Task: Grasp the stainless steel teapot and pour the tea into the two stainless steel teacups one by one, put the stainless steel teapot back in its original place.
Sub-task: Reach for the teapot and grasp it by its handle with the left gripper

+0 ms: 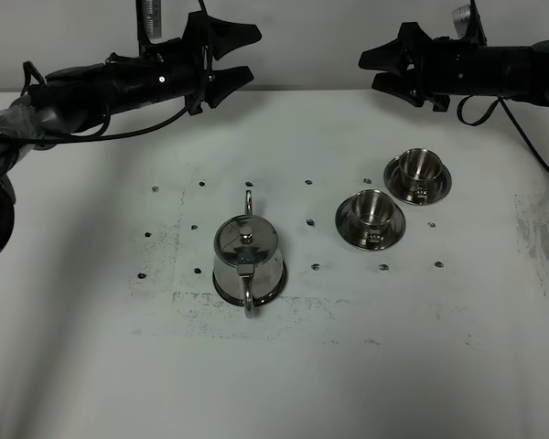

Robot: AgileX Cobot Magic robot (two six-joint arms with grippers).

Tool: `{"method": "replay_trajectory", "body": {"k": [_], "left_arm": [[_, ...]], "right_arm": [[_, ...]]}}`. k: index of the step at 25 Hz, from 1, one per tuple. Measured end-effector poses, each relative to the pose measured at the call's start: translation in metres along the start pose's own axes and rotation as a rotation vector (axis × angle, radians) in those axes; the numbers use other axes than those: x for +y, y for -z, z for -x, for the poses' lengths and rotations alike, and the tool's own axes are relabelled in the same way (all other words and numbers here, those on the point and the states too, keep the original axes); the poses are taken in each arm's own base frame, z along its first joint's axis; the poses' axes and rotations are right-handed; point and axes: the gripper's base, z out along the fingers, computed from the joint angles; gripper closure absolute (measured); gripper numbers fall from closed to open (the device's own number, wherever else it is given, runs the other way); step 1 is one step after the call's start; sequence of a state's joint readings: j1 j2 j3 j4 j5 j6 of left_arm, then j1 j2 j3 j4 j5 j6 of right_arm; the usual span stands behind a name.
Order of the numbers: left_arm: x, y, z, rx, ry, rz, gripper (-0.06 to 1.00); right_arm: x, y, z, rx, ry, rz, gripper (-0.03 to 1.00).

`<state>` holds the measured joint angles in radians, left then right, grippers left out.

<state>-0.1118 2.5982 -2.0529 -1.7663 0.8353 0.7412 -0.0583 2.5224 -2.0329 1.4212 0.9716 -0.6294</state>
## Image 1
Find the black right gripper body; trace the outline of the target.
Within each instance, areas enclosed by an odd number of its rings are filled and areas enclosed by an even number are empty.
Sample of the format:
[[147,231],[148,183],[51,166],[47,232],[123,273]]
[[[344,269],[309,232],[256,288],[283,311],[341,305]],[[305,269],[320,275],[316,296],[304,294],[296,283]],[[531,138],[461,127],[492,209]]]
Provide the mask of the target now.
[[445,112],[452,91],[447,91],[459,75],[456,63],[462,53],[485,45],[485,34],[479,22],[457,26],[458,39],[429,37],[416,22],[405,22],[398,33],[405,65],[397,75],[396,96],[421,107],[431,102],[435,112]]

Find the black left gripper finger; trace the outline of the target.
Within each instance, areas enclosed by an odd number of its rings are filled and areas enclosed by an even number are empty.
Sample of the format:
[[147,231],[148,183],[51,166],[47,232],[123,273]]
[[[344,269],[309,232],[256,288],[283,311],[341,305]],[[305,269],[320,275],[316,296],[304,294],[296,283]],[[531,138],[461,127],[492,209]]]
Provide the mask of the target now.
[[257,25],[233,23],[210,17],[210,40],[212,57],[220,60],[232,51],[243,48],[262,39]]
[[253,81],[254,76],[247,66],[215,70],[209,83],[209,107],[215,109],[232,93]]

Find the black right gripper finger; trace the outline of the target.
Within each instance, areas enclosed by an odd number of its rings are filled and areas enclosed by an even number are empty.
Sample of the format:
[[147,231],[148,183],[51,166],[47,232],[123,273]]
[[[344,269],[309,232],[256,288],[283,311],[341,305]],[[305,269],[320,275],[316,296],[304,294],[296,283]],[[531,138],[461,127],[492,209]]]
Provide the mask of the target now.
[[408,102],[416,108],[421,106],[421,98],[418,96],[416,87],[405,79],[391,73],[377,73],[371,87],[375,91],[380,91]]
[[409,58],[401,38],[361,53],[359,67],[363,70],[407,71]]

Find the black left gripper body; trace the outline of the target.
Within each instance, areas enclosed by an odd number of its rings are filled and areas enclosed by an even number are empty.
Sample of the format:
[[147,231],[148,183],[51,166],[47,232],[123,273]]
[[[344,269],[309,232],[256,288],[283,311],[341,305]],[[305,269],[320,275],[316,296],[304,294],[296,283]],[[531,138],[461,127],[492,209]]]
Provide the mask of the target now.
[[151,42],[143,54],[139,53],[139,59],[155,73],[159,97],[152,102],[182,97],[186,112],[201,113],[201,101],[211,77],[213,46],[209,15],[192,12],[181,37]]

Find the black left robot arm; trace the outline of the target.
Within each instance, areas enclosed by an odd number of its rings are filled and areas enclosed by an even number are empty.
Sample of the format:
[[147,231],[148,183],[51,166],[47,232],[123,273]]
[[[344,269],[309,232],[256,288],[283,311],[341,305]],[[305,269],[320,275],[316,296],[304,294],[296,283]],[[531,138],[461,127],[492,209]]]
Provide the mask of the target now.
[[[150,134],[185,114],[216,108],[253,80],[246,66],[216,70],[215,61],[261,40],[259,28],[208,14],[188,14],[181,37],[161,41],[160,4],[135,4],[138,54],[111,54],[103,63],[58,70],[43,76],[23,64],[20,96],[0,111],[0,252],[12,236],[16,195],[8,172],[30,151],[56,145],[123,140]],[[182,109],[161,123],[108,134],[114,115],[181,98]]]

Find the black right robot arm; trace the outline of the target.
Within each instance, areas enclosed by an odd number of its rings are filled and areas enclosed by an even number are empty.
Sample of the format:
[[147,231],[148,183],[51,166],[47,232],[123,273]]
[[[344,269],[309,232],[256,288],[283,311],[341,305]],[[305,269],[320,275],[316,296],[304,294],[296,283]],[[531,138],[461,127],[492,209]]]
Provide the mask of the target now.
[[397,38],[362,52],[376,91],[445,112],[452,96],[492,96],[549,107],[549,40],[530,47],[488,47],[474,37],[429,37],[405,22]]

